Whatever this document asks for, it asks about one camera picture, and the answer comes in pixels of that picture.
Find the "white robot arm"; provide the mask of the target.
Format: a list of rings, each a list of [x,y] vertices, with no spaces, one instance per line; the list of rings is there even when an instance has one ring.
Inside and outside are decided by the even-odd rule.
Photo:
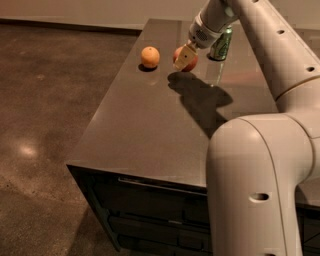
[[[213,134],[206,183],[214,256],[303,256],[298,184],[320,176],[320,60],[269,0],[208,0],[174,66],[185,68],[239,21],[277,113]]]

